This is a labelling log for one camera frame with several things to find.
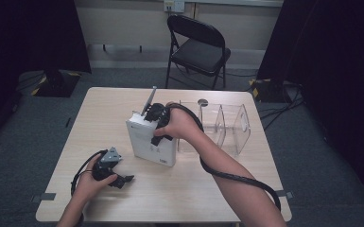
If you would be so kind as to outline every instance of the hand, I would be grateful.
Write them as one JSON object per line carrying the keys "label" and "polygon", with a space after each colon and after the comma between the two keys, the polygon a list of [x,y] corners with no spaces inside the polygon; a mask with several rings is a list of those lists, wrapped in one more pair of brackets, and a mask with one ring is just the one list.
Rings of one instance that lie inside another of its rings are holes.
{"label": "hand", "polygon": [[154,131],[155,136],[170,135],[173,138],[184,139],[187,142],[202,131],[197,126],[194,119],[184,110],[170,108],[170,121],[167,126]]}
{"label": "hand", "polygon": [[108,178],[97,181],[94,179],[92,170],[96,161],[101,157],[101,154],[96,155],[87,165],[85,171],[81,173],[78,179],[78,185],[73,197],[77,197],[80,200],[89,201],[92,199],[102,188],[109,183],[116,180],[117,175],[111,175]]}

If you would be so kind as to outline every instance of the chair seat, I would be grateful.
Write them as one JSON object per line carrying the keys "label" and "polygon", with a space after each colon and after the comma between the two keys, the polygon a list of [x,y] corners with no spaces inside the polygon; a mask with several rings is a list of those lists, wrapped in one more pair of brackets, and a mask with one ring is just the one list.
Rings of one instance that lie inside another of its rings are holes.
{"label": "chair seat", "polygon": [[[226,60],[230,56],[231,50],[225,48]],[[222,48],[204,44],[193,39],[187,40],[171,58],[173,62],[179,65],[193,68],[193,70],[195,69],[199,72],[204,71],[207,74],[216,73],[223,65]]]}

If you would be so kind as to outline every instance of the tabletop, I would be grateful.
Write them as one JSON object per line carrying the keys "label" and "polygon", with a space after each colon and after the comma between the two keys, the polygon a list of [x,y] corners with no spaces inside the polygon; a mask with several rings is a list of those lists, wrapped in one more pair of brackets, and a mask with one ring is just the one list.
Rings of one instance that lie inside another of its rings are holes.
{"label": "tabletop", "polygon": [[[177,152],[173,167],[135,157],[126,121],[141,112],[151,89],[91,88],[45,193],[52,201],[41,201],[36,218],[55,222],[70,201],[70,182],[81,165],[95,152],[116,147],[123,160],[114,168],[119,175],[135,175],[122,189],[104,188],[85,207],[86,221],[98,222],[239,222],[222,197],[213,177],[206,173],[196,152]],[[246,92],[157,89],[153,103],[198,102],[240,106],[244,104],[251,135],[234,158],[258,180],[274,190],[283,190],[269,144],[252,96]],[[281,197],[286,221],[291,212]]]}

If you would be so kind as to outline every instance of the gray carpet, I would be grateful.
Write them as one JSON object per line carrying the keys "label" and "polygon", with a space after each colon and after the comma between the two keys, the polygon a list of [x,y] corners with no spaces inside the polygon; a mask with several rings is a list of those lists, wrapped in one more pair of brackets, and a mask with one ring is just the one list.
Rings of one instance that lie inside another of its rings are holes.
{"label": "gray carpet", "polygon": [[[228,72],[246,76],[255,74],[252,70]],[[20,80],[34,75],[38,73],[24,74]],[[177,69],[172,70],[172,75],[190,80]],[[92,75],[81,77],[69,98],[31,96],[35,85],[32,82],[36,79],[38,77],[19,86],[25,88],[19,108],[0,130],[0,226],[53,226],[35,219],[39,204],[31,202],[31,198],[46,189],[90,87],[150,88],[156,85],[163,88],[165,69],[94,69]],[[248,91],[249,79],[229,75],[225,90]],[[169,88],[189,89],[174,80],[170,81]],[[284,106],[257,103],[259,111]],[[266,113],[269,111],[260,112],[260,115]],[[69,117],[72,121],[66,127]],[[272,118],[264,119],[263,125],[266,126]],[[284,188],[295,196],[288,201],[293,215],[288,225],[364,226],[364,187],[350,166],[324,142],[320,128],[312,113],[301,105],[281,114],[266,129]]]}

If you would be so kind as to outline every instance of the person's left hand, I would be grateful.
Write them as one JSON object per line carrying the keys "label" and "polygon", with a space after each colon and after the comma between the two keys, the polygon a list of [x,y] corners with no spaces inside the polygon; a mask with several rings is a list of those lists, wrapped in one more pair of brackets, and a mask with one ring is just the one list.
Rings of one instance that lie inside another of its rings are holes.
{"label": "person's left hand", "polygon": [[111,175],[102,181],[97,181],[93,177],[93,166],[95,162],[101,157],[102,154],[97,154],[87,165],[85,171],[81,173],[78,179],[78,185],[76,186],[73,197],[77,197],[80,200],[89,201],[92,199],[102,188],[109,183],[116,180],[117,175]]}

